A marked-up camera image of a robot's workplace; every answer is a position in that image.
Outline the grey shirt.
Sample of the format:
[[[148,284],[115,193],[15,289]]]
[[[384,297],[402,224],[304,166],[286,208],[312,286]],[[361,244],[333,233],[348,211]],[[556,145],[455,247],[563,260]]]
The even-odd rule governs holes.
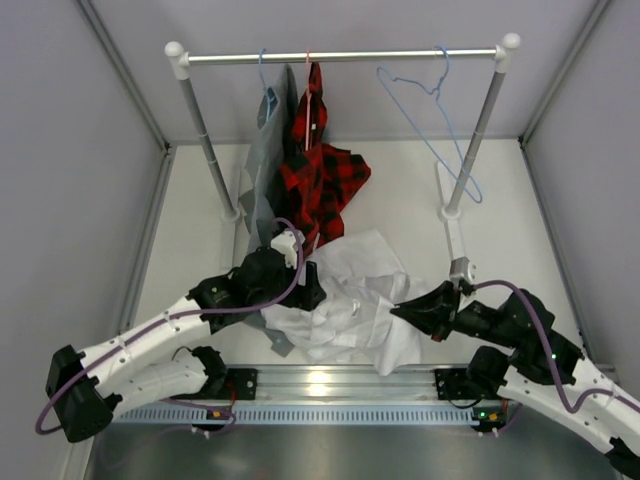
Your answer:
[[[271,240],[275,214],[267,199],[267,190],[284,160],[285,138],[291,128],[298,100],[295,76],[288,64],[282,66],[277,80],[269,86],[277,97],[277,106],[271,118],[265,122],[262,97],[256,117],[257,133],[245,162],[251,187],[239,197],[249,234],[249,253],[267,246]]]

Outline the silver white clothes rack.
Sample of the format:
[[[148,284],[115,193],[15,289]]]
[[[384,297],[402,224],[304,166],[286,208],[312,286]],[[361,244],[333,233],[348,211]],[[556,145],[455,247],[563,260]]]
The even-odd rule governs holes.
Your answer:
[[[256,53],[256,54],[221,54],[221,55],[192,55],[177,41],[171,41],[164,47],[174,76],[178,81],[192,122],[196,128],[200,146],[209,165],[218,196],[223,205],[227,218],[237,217],[237,207],[231,200],[229,189],[223,179],[219,162],[213,150],[213,145],[207,131],[204,117],[200,111],[195,90],[190,79],[190,69],[195,66],[208,65],[250,65],[256,64],[286,64],[317,62],[373,62],[373,61],[409,61],[433,60],[442,58],[446,62],[456,58],[488,58],[494,62],[493,76],[480,111],[479,118],[469,146],[461,160],[457,173],[451,172],[447,180],[446,168],[440,165],[436,168],[438,188],[441,198],[439,216],[446,232],[449,256],[457,261],[466,256],[460,221],[460,203],[462,195],[467,191],[467,184],[472,181],[471,171],[479,152],[487,125],[493,113],[501,87],[505,80],[509,66],[521,45],[521,37],[516,33],[508,33],[494,47],[470,49],[446,49],[433,47],[427,50],[399,50],[399,51],[342,51],[342,52],[296,52],[296,53]]]

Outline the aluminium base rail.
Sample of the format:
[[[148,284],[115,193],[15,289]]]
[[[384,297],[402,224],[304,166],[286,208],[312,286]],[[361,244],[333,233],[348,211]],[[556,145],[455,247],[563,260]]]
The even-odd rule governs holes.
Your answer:
[[[368,365],[235,366],[224,379],[206,386],[201,374],[178,362],[167,378],[152,368],[126,381],[117,394],[135,406],[166,397],[274,404],[474,400],[464,370],[464,365],[410,365],[381,376]]]

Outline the white shirt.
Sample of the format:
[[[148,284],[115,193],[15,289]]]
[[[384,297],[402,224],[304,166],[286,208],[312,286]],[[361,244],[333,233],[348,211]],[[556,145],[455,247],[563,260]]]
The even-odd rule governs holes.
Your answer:
[[[343,236],[309,260],[326,298],[310,312],[282,305],[264,309],[268,328],[281,331],[313,363],[367,359],[386,376],[422,362],[422,334],[391,310],[431,286],[406,272],[381,233]]]

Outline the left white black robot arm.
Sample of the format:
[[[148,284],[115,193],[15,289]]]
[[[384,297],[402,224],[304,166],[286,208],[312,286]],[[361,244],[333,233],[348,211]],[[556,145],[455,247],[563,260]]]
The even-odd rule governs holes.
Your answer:
[[[200,281],[174,305],[101,344],[67,345],[51,359],[47,411],[67,441],[96,436],[139,406],[174,396],[223,393],[227,368],[204,340],[269,306],[311,311],[326,297],[313,261],[289,266],[260,247],[226,274]]]

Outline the blue hanger with grey shirt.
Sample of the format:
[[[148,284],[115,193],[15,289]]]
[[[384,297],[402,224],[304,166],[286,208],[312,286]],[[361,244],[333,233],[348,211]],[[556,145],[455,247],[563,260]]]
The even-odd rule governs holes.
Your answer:
[[[264,67],[263,67],[263,58],[265,53],[266,53],[266,49],[262,48],[258,54],[258,70],[259,70],[259,77],[260,77],[262,90],[263,90],[263,100],[265,104],[264,121],[267,122],[271,118],[274,112],[274,109],[277,106],[277,97],[273,92],[272,88],[267,84],[267,81],[266,81]]]

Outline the pink hanger with plaid shirt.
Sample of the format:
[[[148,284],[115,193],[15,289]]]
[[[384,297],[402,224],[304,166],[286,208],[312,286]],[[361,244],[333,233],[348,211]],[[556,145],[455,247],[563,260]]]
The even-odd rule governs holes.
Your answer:
[[[310,56],[310,50],[306,51],[305,56],[305,67],[306,67],[306,88],[305,88],[305,99],[306,99],[306,110],[305,110],[305,134],[304,134],[304,150],[308,151],[312,147],[312,112],[311,112],[311,103],[312,103],[312,92],[311,92],[311,73],[312,73],[312,60]]]

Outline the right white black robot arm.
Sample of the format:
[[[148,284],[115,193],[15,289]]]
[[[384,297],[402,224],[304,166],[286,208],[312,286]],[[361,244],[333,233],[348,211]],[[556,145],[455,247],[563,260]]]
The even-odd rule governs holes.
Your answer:
[[[576,344],[557,332],[539,298],[510,282],[492,308],[473,299],[489,282],[455,285],[396,305],[391,312],[441,342],[453,333],[483,341],[465,373],[468,390],[518,402],[571,430],[629,479],[639,476],[639,401]]]

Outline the red black plaid shirt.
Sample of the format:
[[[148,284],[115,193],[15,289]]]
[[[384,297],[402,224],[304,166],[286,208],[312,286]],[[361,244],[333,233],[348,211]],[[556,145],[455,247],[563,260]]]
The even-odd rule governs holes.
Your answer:
[[[371,176],[362,155],[323,140],[328,110],[317,62],[312,62],[311,92],[312,147],[304,150],[304,91],[291,127],[294,152],[285,158],[275,176],[284,193],[280,214],[303,234],[306,255],[344,235],[342,212]]]

